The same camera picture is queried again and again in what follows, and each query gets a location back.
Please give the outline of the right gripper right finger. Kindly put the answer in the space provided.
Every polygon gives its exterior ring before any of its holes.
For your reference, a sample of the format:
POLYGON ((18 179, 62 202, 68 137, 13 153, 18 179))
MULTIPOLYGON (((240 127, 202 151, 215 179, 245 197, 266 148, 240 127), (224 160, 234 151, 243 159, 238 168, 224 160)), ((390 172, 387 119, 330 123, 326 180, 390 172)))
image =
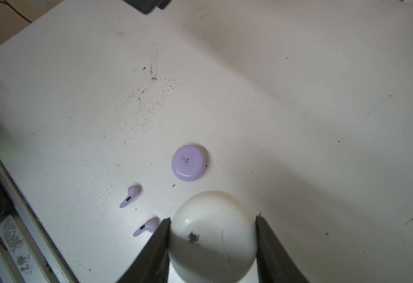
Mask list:
POLYGON ((258 282, 308 283, 262 216, 256 216, 256 228, 258 282))

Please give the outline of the purple earbud charging case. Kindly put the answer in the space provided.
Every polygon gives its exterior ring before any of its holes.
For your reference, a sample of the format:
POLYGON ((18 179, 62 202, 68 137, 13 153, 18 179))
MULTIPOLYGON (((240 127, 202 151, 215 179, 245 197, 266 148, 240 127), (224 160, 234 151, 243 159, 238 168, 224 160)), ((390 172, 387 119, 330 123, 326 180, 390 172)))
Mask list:
POLYGON ((192 182, 204 174, 207 168, 207 159, 198 146, 186 145, 174 153, 171 167, 173 174, 179 180, 192 182))

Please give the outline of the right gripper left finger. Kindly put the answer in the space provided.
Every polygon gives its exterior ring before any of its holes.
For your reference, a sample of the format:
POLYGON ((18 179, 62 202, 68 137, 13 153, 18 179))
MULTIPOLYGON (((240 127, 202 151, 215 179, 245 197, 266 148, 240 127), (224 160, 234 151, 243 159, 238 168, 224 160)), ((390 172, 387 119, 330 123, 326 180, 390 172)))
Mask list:
POLYGON ((171 219, 163 219, 118 283, 167 283, 169 277, 169 232, 171 219))

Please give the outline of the white earbud charging case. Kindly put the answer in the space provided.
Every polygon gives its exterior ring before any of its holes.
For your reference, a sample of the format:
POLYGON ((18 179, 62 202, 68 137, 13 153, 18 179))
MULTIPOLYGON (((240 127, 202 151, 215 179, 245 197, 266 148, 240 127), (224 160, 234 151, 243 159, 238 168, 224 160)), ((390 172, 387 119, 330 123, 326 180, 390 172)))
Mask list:
POLYGON ((256 254, 256 224, 247 208, 228 193, 199 193, 171 221, 169 258, 186 283, 237 283, 256 254))

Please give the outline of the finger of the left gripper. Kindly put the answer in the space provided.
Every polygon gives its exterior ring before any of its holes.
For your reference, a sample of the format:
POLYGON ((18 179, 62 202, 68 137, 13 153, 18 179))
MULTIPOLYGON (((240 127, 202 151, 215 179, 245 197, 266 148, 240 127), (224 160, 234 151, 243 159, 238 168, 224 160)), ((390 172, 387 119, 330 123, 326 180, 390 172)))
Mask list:
POLYGON ((124 0, 124 2, 142 14, 149 14, 155 8, 165 9, 171 0, 124 0))

